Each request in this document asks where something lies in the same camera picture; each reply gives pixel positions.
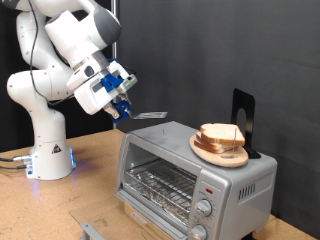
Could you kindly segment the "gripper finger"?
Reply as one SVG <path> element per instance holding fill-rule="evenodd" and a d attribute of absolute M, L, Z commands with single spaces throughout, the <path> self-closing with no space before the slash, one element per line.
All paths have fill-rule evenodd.
<path fill-rule="evenodd" d="M 108 103 L 103 107 L 104 111 L 107 112 L 113 119 L 118 119 L 120 117 L 120 113 L 118 110 L 111 104 Z"/>
<path fill-rule="evenodd" d="M 129 100 L 129 95 L 127 93 L 120 93 L 120 94 L 118 94 L 118 97 L 120 97 L 121 100 L 126 101 L 131 106 L 131 102 Z"/>

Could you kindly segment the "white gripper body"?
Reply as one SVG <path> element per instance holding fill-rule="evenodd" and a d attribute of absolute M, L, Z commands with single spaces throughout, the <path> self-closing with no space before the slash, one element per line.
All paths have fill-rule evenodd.
<path fill-rule="evenodd" d="M 87 114 L 93 115 L 110 103 L 122 90 L 129 73 L 116 61 L 74 91 L 74 96 Z"/>

